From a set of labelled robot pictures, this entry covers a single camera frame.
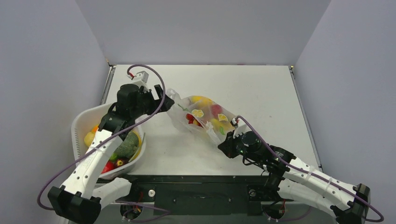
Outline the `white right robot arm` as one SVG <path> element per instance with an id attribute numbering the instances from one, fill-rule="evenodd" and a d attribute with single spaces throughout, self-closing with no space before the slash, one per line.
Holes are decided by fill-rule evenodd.
<path id="1" fill-rule="evenodd" d="M 225 156 L 242 156 L 269 175 L 264 195 L 269 199 L 290 199 L 326 212 L 339 224 L 362 224 L 368 213 L 370 189 L 351 185 L 325 175 L 293 153 L 261 141 L 252 131 L 234 137 L 229 132 L 218 145 Z"/>

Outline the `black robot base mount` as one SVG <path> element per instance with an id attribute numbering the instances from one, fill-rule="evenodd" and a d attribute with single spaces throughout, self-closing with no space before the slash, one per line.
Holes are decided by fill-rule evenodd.
<path id="1" fill-rule="evenodd" d="M 283 201 L 260 175 L 123 175 L 132 183 L 125 199 L 153 203 L 172 215 L 262 214 Z"/>

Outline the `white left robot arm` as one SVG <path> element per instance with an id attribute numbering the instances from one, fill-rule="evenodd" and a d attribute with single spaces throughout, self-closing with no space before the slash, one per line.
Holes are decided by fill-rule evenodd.
<path id="1" fill-rule="evenodd" d="M 107 106 L 94 140 L 86 154 L 60 187 L 52 187 L 48 199 L 55 213 L 77 224 L 93 224 L 101 210 L 117 199 L 129 201 L 139 196 L 139 187 L 123 178 L 115 178 L 99 188 L 96 182 L 110 156 L 131 129 L 155 114 L 169 110 L 174 101 L 166 96 L 164 84 L 155 85 L 158 99 L 150 90 L 125 84 L 117 92 L 117 101 Z"/>

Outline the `clear printed plastic bag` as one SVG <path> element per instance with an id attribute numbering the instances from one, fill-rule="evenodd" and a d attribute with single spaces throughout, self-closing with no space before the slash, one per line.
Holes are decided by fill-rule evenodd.
<path id="1" fill-rule="evenodd" d="M 228 132 L 234 130 L 230 121 L 235 115 L 215 101 L 204 96 L 181 98 L 174 89 L 168 89 L 166 94 L 175 101 L 167 114 L 179 131 L 190 132 L 217 146 L 226 139 Z M 192 114 L 202 127 L 188 124 L 185 118 L 188 113 Z"/>

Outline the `red fake cherry bunch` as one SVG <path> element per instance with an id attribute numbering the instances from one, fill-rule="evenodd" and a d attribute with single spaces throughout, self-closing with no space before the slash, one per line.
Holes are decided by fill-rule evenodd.
<path id="1" fill-rule="evenodd" d="M 195 117 L 192 114 L 186 114 L 185 118 L 188 121 L 188 124 L 194 124 L 196 126 L 202 127 L 202 125 L 198 122 L 197 119 L 195 119 Z"/>

